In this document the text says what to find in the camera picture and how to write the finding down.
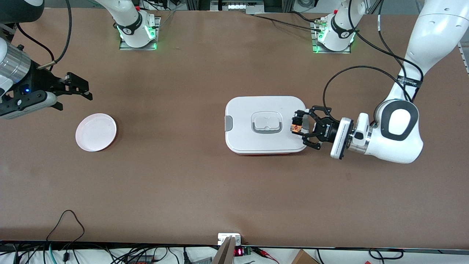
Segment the orange push button switch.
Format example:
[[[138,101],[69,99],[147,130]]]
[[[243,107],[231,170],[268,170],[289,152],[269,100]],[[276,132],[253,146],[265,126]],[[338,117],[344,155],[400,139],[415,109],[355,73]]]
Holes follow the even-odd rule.
[[[292,124],[290,127],[290,130],[294,134],[302,135],[302,129],[303,129],[303,117],[304,114],[303,112],[295,112],[295,115],[292,117]]]

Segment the pink plate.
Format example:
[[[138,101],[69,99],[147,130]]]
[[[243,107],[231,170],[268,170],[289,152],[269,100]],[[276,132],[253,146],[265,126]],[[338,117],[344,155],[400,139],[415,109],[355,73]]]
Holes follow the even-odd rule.
[[[75,131],[75,140],[82,150],[99,152],[109,147],[116,135],[116,121],[110,115],[96,113],[80,122]]]

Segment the white lidded container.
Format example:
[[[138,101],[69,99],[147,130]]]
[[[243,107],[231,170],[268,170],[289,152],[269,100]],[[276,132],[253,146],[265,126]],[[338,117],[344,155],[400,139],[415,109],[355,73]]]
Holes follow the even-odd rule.
[[[294,96],[241,96],[225,108],[225,142],[237,154],[289,154],[306,148],[290,130],[305,104]]]

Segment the cardboard box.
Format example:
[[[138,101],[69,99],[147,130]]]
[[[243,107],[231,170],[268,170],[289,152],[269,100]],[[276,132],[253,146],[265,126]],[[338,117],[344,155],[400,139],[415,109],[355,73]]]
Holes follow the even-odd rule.
[[[300,249],[291,264],[321,264],[303,249]]]

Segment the grey metal equipment rack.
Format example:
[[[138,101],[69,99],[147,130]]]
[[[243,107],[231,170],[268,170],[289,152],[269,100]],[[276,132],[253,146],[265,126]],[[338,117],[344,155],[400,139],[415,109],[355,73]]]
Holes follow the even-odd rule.
[[[265,11],[263,0],[210,0],[210,11],[238,11],[257,14]]]

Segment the white socket box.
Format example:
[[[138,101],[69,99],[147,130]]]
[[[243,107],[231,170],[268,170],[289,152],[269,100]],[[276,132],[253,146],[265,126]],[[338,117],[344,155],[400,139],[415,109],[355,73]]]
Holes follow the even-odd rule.
[[[236,246],[241,246],[242,238],[241,238],[241,234],[239,233],[218,233],[217,245],[221,246],[224,240],[228,237],[235,237]]]

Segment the wooden slat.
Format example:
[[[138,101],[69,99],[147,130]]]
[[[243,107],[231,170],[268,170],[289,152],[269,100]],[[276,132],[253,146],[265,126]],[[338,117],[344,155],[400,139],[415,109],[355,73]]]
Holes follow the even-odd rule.
[[[235,235],[226,236],[215,257],[213,257],[211,264],[233,264],[236,241]]]

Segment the black table edge strip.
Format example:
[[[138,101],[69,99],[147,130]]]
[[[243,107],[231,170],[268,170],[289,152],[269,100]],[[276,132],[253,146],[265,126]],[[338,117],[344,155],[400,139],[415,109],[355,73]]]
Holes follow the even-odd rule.
[[[0,239],[0,246],[6,246],[7,244],[21,245],[22,249],[29,249],[34,247],[42,247],[44,244],[52,243],[55,248],[62,249],[69,242],[46,242],[46,241],[15,241],[15,240],[4,240]],[[74,242],[69,245],[72,249],[124,249],[124,248],[152,248],[157,246],[173,246],[173,247],[209,247],[212,249],[218,249],[218,245],[208,244],[162,244],[162,243],[124,243],[124,242]],[[418,248],[386,248],[386,247],[307,247],[307,246],[258,246],[253,245],[256,248],[275,248],[275,249],[320,249],[320,250],[357,250],[357,251],[380,251],[383,252],[395,252],[395,253],[430,253],[430,254],[460,254],[469,256],[469,250],[460,249],[418,249]]]

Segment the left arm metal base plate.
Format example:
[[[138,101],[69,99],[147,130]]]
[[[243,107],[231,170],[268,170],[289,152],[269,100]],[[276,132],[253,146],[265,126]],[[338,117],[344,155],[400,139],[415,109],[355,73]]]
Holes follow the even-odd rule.
[[[355,33],[351,33],[346,38],[327,38],[326,35],[330,30],[327,29],[326,22],[320,19],[310,22],[313,52],[320,54],[349,54]]]

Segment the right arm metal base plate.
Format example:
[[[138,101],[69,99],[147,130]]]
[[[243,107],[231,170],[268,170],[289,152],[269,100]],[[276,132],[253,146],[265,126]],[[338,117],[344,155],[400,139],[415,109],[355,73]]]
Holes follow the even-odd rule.
[[[160,27],[160,22],[161,22],[161,17],[157,16],[156,18],[153,18],[153,23],[151,28],[146,27],[145,30],[149,37],[151,37],[151,40],[144,45],[143,47],[131,47],[129,46],[123,38],[121,38],[121,41],[119,43],[119,50],[126,50],[126,51],[154,51],[157,50],[158,48],[158,38],[159,38],[159,27]]]

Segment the perforated aluminium rail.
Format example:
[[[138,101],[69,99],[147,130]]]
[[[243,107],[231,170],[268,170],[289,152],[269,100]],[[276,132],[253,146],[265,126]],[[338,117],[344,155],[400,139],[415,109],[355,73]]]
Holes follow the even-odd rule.
[[[469,75],[469,65],[468,65],[469,60],[466,58],[465,53],[464,53],[465,49],[469,50],[469,42],[467,42],[467,41],[466,42],[464,42],[464,41],[463,42],[458,42],[457,47],[459,49],[459,53],[461,54],[465,70],[466,70],[467,74]]]

